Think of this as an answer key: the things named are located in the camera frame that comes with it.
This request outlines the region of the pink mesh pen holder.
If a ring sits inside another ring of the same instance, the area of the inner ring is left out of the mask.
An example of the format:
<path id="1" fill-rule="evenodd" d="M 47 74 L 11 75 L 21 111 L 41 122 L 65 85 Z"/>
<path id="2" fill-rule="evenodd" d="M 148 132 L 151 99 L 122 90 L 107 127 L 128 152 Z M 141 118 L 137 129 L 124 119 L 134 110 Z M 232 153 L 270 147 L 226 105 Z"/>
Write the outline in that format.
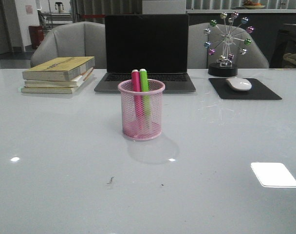
<path id="1" fill-rule="evenodd" d="M 162 132 L 162 101 L 165 84 L 149 79 L 147 92 L 133 91 L 131 80 L 118 84 L 121 94 L 122 128 L 127 137 L 149 140 Z"/>

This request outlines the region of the grey laptop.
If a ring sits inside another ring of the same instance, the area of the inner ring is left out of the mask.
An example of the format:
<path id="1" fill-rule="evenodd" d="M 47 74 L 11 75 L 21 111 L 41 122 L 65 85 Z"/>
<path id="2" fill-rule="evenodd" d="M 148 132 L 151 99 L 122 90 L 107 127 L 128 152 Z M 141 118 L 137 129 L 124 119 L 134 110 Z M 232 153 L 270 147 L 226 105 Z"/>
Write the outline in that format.
<path id="1" fill-rule="evenodd" d="M 187 14 L 107 15 L 107 72 L 94 91 L 118 93 L 118 84 L 134 69 L 146 69 L 148 79 L 165 84 L 165 93 L 191 93 L 196 88 L 187 73 Z"/>

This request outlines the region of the middle white book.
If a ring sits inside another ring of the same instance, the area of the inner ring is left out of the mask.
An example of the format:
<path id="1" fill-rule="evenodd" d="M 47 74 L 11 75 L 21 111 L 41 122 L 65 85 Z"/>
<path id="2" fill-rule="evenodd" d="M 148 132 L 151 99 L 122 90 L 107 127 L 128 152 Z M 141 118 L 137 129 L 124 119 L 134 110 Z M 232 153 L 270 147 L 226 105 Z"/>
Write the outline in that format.
<path id="1" fill-rule="evenodd" d="M 45 80 L 25 80 L 25 87 L 34 88 L 74 88 L 81 86 L 92 74 L 93 68 L 90 68 L 84 74 L 80 74 L 70 81 L 45 81 Z"/>

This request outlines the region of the black mouse pad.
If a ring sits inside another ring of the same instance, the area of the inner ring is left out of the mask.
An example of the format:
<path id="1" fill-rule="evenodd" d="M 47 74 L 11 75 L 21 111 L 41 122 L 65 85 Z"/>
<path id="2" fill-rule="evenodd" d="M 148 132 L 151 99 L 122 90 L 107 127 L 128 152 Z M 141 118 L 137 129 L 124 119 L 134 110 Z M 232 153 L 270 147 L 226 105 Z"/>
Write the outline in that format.
<path id="1" fill-rule="evenodd" d="M 261 83 L 258 79 L 248 78 L 252 87 L 248 91 L 232 90 L 226 83 L 226 78 L 209 78 L 210 83 L 222 99 L 236 100 L 281 100 L 282 98 Z"/>

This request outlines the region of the white computer mouse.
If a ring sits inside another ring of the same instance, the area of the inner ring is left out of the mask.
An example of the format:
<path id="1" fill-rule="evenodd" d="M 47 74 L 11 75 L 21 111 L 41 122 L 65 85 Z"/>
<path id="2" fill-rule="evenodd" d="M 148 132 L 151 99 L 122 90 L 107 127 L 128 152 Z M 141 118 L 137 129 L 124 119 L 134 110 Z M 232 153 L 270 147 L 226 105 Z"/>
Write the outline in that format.
<path id="1" fill-rule="evenodd" d="M 246 78 L 227 78 L 226 83 L 234 91 L 249 91 L 252 88 L 252 84 Z"/>

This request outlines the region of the top yellow book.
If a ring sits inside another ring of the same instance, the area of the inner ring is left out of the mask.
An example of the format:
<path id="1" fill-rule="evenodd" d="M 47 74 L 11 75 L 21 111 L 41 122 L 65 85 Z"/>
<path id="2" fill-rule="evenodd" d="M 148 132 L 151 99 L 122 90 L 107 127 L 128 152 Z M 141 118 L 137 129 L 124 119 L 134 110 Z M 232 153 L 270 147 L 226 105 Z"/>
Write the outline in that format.
<path id="1" fill-rule="evenodd" d="M 22 72 L 25 80 L 70 81 L 95 66 L 95 57 L 58 57 Z"/>

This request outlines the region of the yellow book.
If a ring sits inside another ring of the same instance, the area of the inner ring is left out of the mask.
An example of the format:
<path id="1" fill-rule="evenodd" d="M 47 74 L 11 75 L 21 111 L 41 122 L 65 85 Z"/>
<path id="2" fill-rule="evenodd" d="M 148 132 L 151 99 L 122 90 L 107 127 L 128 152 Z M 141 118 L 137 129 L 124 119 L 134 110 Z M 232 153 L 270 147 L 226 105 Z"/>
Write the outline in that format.
<path id="1" fill-rule="evenodd" d="M 40 87 L 28 88 L 23 86 L 20 88 L 20 91 L 26 94 L 73 94 L 78 89 L 80 89 L 81 86 L 74 87 L 74 88 L 40 88 Z"/>
<path id="2" fill-rule="evenodd" d="M 22 72 L 25 80 L 70 81 L 95 66 L 95 57 L 58 57 Z"/>

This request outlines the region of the ferris wheel desk ornament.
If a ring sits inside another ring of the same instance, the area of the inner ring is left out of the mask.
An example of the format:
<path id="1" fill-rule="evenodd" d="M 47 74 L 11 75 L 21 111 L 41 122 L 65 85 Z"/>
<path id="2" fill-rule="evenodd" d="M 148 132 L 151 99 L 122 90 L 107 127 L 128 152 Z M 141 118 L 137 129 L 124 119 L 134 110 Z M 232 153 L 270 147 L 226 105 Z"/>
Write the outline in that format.
<path id="1" fill-rule="evenodd" d="M 220 19 L 223 24 L 218 24 L 216 19 L 209 22 L 209 26 L 203 30 L 208 36 L 208 40 L 203 43 L 207 49 L 209 58 L 214 58 L 213 62 L 208 63 L 208 73 L 218 77 L 234 77 L 238 74 L 238 68 L 235 62 L 238 54 L 245 55 L 248 50 L 247 46 L 251 45 L 252 40 L 239 38 L 244 33 L 251 34 L 254 31 L 253 26 L 246 27 L 245 30 L 240 28 L 241 25 L 249 22 L 248 17 L 240 19 L 240 24 L 234 26 L 234 21 L 239 17 L 239 13 L 220 13 Z"/>

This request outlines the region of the bottom yellow book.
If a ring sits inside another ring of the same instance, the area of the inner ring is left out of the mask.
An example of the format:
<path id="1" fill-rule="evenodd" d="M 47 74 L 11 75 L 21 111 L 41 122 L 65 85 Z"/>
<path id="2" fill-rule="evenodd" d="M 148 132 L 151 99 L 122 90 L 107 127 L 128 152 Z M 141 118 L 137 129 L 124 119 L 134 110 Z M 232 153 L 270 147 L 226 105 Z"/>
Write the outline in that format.
<path id="1" fill-rule="evenodd" d="M 23 86 L 20 88 L 20 91 L 26 94 L 73 94 L 78 89 L 80 89 L 81 86 L 74 87 L 74 88 L 40 88 L 40 87 L 28 88 Z"/>

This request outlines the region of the red trash bin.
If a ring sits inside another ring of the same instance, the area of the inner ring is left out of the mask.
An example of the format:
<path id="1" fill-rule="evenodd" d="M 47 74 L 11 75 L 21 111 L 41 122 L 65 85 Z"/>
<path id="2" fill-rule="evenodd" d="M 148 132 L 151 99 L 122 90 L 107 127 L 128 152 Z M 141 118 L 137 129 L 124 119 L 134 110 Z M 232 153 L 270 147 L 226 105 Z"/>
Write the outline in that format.
<path id="1" fill-rule="evenodd" d="M 41 25 L 30 25 L 29 34 L 33 49 L 37 49 L 44 40 L 43 27 Z"/>

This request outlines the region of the fruit bowl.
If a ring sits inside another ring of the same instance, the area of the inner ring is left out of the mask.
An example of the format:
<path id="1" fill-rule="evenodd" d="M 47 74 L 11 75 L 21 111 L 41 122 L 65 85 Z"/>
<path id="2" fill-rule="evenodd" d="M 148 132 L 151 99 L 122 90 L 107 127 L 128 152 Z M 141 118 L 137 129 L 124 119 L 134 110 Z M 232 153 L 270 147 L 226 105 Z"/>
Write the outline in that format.
<path id="1" fill-rule="evenodd" d="M 265 7 L 265 5 L 262 5 L 261 3 L 252 0 L 244 0 L 242 2 L 242 5 L 246 9 L 262 9 Z"/>

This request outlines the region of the olive cushion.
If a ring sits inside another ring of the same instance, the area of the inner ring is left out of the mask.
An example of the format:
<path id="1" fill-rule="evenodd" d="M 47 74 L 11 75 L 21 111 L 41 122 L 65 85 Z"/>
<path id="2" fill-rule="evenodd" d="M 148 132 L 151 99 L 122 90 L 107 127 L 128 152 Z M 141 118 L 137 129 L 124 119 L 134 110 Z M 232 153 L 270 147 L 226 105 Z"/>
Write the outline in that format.
<path id="1" fill-rule="evenodd" d="M 296 53 L 292 54 L 292 53 L 286 53 L 283 55 L 283 59 L 285 61 L 290 62 L 292 65 L 296 66 Z"/>

